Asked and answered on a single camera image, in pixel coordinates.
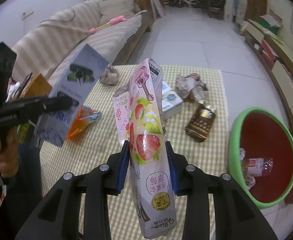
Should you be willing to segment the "person's left hand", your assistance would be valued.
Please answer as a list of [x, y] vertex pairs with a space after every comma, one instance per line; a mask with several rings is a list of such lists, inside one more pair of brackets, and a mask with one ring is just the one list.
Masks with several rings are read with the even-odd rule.
[[17, 129], [13, 127], [7, 134], [6, 147], [1, 145], [0, 140], [0, 174], [2, 178], [15, 176], [19, 169], [18, 145]]

